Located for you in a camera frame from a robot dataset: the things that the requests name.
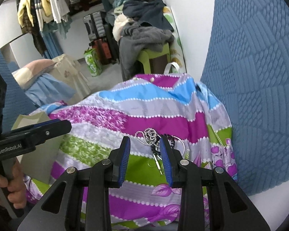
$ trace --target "dark gray clothing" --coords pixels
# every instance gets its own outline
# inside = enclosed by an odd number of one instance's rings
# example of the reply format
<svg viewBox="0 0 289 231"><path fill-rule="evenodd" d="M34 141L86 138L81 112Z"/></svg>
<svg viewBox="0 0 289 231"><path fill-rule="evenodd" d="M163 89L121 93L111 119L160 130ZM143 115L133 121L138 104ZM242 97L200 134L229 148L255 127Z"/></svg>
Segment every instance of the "dark gray clothing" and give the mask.
<svg viewBox="0 0 289 231"><path fill-rule="evenodd" d="M138 22L127 23L122 31L119 42L120 64L124 81L137 74L134 65L143 49L162 52L166 42L172 42L174 37L170 30L156 27L141 27Z"/></svg>
<svg viewBox="0 0 289 231"><path fill-rule="evenodd" d="M162 0L154 0L149 3L131 0L124 3L123 14L135 21L138 19L141 26L150 25L173 31L173 27L164 17L164 6L166 5Z"/></svg>

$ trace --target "gray floor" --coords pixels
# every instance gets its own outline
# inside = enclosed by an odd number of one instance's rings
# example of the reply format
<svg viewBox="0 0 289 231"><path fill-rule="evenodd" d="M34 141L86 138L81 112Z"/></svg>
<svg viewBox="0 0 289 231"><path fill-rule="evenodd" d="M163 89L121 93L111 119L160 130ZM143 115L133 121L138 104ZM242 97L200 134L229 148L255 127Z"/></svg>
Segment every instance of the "gray floor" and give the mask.
<svg viewBox="0 0 289 231"><path fill-rule="evenodd" d="M122 82L121 69L119 64L108 64L102 66L102 73L99 76L92 77L85 59L78 60L81 64L81 73L89 80L91 93L101 90L109 90L116 84Z"/></svg>

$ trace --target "pile of jewelry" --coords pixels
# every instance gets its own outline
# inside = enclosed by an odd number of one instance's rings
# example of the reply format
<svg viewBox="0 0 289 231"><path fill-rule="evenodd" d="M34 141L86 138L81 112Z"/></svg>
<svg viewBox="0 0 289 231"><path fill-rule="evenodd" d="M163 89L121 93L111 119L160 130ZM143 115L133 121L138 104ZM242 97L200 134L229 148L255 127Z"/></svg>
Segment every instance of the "pile of jewelry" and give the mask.
<svg viewBox="0 0 289 231"><path fill-rule="evenodd" d="M142 134L142 137L144 138L145 142L141 141L141 139L140 139L141 136L139 136L139 134ZM162 158L160 156L160 151L159 151L159 149L160 149L159 141L160 141L162 136L166 136L167 137L167 139L169 140L171 148L174 148L174 146L175 146L175 139L179 140L183 144L183 154L182 154L182 156L184 156L184 153L185 153L184 142L180 138L178 138L176 136L172 136L172 135L168 135L168 134L159 135L157 133L157 131L155 129L153 129L153 128L146 128L144 131L137 131L135 133L135 137L137 138L138 141L140 141L144 145L147 145L147 146L151 147L156 166L157 166L158 170L160 171L161 175L163 173L162 173L162 169L161 169L160 164L159 164L157 159L162 160Z"/></svg>

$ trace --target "green package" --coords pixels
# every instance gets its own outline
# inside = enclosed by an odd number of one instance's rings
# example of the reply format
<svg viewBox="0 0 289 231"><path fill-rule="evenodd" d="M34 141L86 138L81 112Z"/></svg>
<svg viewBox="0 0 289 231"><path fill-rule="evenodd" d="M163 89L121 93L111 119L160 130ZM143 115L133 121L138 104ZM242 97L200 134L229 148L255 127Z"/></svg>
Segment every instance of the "green package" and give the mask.
<svg viewBox="0 0 289 231"><path fill-rule="evenodd" d="M101 63L96 49L87 49L84 53L86 63L88 64L91 76L98 76L102 73Z"/></svg>

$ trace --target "human hand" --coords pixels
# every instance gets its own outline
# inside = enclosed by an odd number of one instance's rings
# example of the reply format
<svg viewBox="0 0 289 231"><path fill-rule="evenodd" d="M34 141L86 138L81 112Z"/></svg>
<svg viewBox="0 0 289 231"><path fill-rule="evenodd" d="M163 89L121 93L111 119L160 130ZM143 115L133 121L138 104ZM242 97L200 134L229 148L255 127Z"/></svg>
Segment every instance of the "human hand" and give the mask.
<svg viewBox="0 0 289 231"><path fill-rule="evenodd" d="M0 187L7 187L11 193L8 195L8 200L13 203L14 208L24 208L26 206L26 186L23 182L23 173L18 160L12 168L14 179L8 182L8 180L0 175Z"/></svg>

